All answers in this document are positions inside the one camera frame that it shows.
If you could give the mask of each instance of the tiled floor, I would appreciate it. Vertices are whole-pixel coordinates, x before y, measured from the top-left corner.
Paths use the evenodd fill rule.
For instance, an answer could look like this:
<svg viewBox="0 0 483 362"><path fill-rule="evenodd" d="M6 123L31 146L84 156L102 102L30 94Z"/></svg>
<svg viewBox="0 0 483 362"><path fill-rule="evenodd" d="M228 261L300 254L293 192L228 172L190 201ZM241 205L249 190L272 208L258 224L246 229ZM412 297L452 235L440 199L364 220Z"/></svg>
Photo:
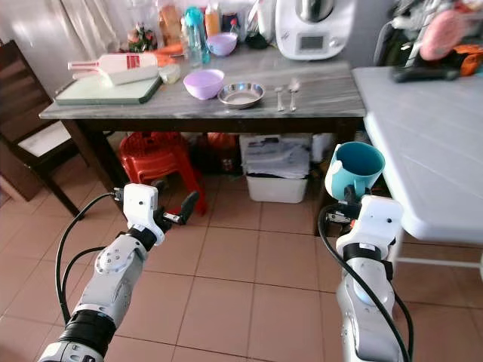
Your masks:
<svg viewBox="0 0 483 362"><path fill-rule="evenodd" d="M56 175L78 206L104 192L80 158ZM170 180L164 197L186 192ZM340 269L311 236L313 202L251 201L243 179L207 176L209 211L174 227L152 250L106 360L123 362L338 362ZM62 332L54 257L69 214L42 191L0 208L0 362L35 361ZM73 230L64 261L126 229L110 200ZM406 256L477 261L481 250L406 244ZM72 309L92 275L92 256L72 270ZM480 361L483 283L476 270L399 264L395 288L408 302L420 361ZM395 319L406 335L401 313Z"/></svg>

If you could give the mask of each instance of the metal spoon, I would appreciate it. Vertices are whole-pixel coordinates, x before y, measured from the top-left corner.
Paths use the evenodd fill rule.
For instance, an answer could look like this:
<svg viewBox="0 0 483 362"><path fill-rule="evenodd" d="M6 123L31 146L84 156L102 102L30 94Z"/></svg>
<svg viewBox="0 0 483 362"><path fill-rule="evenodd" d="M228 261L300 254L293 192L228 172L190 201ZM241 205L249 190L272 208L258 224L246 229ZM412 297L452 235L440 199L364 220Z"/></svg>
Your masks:
<svg viewBox="0 0 483 362"><path fill-rule="evenodd" d="M285 107L283 103L281 102L281 93L284 90L283 87L277 87L275 88L275 92L277 92L277 111L283 112L285 110Z"/></svg>
<svg viewBox="0 0 483 362"><path fill-rule="evenodd" d="M290 80L288 85L288 91L290 92L290 111L294 112L297 107L295 106L295 93L300 89L300 82L296 78Z"/></svg>

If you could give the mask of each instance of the wooden table leg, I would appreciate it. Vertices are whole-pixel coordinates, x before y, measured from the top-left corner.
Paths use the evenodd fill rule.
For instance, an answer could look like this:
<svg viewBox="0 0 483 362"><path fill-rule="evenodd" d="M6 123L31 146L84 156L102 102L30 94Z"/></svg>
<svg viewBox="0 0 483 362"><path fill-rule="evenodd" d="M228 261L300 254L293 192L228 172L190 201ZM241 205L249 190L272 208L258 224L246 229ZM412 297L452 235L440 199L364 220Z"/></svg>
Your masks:
<svg viewBox="0 0 483 362"><path fill-rule="evenodd" d="M123 187L129 182L128 175L126 175L121 162L102 131L89 130L79 120L66 120L62 123L69 131L84 159L96 171L107 190L112 190L114 187Z"/></svg>
<svg viewBox="0 0 483 362"><path fill-rule="evenodd" d="M335 134L335 145L339 143L353 141L359 122L361 122L361 118L348 118L347 120L339 121L339 123L337 124L337 133ZM327 192L327 190L325 189L325 184L324 184L324 181L322 180L321 189L320 189L320 192L318 193L318 198L317 198L317 206L315 208L314 228L313 228L315 236L318 236L317 224L318 224L318 215L320 213L320 210L322 210L323 207L326 207L331 204L335 204L336 202L337 200L335 198L332 198Z"/></svg>

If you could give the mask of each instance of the purple bowl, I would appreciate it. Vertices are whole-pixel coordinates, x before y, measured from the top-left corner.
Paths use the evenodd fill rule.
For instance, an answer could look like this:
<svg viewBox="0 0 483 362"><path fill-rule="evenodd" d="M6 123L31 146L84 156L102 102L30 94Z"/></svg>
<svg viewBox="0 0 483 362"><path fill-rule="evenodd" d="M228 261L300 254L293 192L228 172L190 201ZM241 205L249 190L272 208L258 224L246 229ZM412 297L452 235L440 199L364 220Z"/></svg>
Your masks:
<svg viewBox="0 0 483 362"><path fill-rule="evenodd" d="M199 100L215 97L223 87L225 73L218 69L197 70L183 79L186 90Z"/></svg>
<svg viewBox="0 0 483 362"><path fill-rule="evenodd" d="M222 32L220 34L208 36L206 44L208 49L214 55L226 57L236 47L238 36L232 32Z"/></svg>

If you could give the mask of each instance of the teal mug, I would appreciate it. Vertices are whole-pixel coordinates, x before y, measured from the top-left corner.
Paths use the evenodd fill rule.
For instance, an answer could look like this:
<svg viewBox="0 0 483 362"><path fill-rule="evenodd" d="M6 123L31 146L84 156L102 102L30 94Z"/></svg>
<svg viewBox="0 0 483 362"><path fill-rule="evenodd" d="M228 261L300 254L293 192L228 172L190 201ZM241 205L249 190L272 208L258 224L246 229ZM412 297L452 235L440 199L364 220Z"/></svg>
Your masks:
<svg viewBox="0 0 483 362"><path fill-rule="evenodd" d="M337 145L325 176L325 188L339 201L344 200L344 189L354 186L355 196L361 198L383 172L384 156L373 146L362 142Z"/></svg>

